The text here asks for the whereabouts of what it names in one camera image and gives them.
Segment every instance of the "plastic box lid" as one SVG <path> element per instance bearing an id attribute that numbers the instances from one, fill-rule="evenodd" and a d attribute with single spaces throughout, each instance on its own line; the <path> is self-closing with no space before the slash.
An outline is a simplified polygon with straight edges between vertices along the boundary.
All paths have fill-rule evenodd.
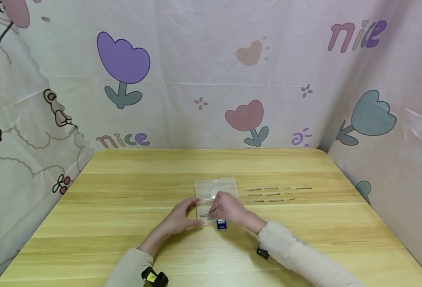
<path id="1" fill-rule="evenodd" d="M 235 178 L 205 179 L 204 181 L 195 182 L 195 197 L 201 199 L 201 202 L 197 203 L 197 218 L 204 220 L 205 224 L 216 221 L 209 219 L 206 215 L 218 191 L 226 191 L 238 198 L 238 187 Z"/>

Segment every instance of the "hand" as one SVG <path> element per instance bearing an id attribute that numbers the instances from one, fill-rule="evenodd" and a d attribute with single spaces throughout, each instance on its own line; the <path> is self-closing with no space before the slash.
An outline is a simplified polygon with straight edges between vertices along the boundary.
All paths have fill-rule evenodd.
<path id="1" fill-rule="evenodd" d="M 267 224 L 265 220 L 247 210 L 238 199 L 224 191 L 219 191 L 216 194 L 208 216 L 212 219 L 221 218 L 241 224 L 256 235 L 259 235 L 260 231 Z"/>
<path id="2" fill-rule="evenodd" d="M 200 200 L 190 197 L 189 199 L 176 203 L 176 206 L 157 226 L 157 229 L 169 236 L 183 232 L 189 227 L 202 226 L 205 223 L 203 220 L 186 218 L 187 211 L 190 211 L 193 206 L 197 206 L 197 202 Z"/>
<path id="3" fill-rule="evenodd" d="M 139 245 L 138 250 L 154 257 L 160 245 L 170 235 L 183 232 L 189 227 L 203 225 L 205 223 L 203 220 L 186 218 L 187 211 L 190 211 L 192 206 L 196 206 L 199 201 L 200 199 L 190 197 L 177 203 L 170 214 L 147 235 L 141 245 Z"/>

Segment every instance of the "blue object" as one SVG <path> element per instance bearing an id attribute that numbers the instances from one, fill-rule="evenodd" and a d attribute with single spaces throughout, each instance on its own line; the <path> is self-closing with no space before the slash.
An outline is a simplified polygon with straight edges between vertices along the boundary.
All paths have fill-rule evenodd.
<path id="1" fill-rule="evenodd" d="M 217 223 L 217 230 L 225 230 L 225 229 L 227 229 L 227 223 L 226 223 L 225 220 L 218 219 L 216 221 L 216 223 Z"/>

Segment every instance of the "wooden table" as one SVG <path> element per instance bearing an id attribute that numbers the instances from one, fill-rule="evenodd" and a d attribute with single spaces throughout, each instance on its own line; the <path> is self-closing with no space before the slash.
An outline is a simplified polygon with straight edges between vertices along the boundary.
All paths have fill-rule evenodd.
<path id="1" fill-rule="evenodd" d="M 130 247 L 176 202 L 194 196 L 196 180 L 224 177 L 236 178 L 243 202 L 249 200 L 245 190 L 254 187 L 311 187 L 283 194 L 282 204 L 247 208 L 288 227 L 365 286 L 422 287 L 419 264 L 332 160 L 314 149 L 99 152 L 8 267 L 0 287 L 103 286 Z M 170 238 L 154 267 L 168 275 L 171 287 L 310 286 L 257 256 L 257 245 L 239 226 L 205 226 Z"/>

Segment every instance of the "person's right hand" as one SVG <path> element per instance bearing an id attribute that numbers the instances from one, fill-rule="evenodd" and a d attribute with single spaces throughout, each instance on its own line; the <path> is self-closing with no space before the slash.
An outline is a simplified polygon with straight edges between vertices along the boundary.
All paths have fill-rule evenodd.
<path id="1" fill-rule="evenodd" d="M 260 230 L 267 224 L 262 218 L 247 210 L 234 196 L 219 191 L 208 212 L 211 219 L 221 218 L 226 221 L 241 224 L 246 229 L 259 235 Z"/>
<path id="2" fill-rule="evenodd" d="M 211 219 L 221 218 L 226 221 L 242 224 L 248 210 L 230 193 L 219 191 L 208 212 Z"/>

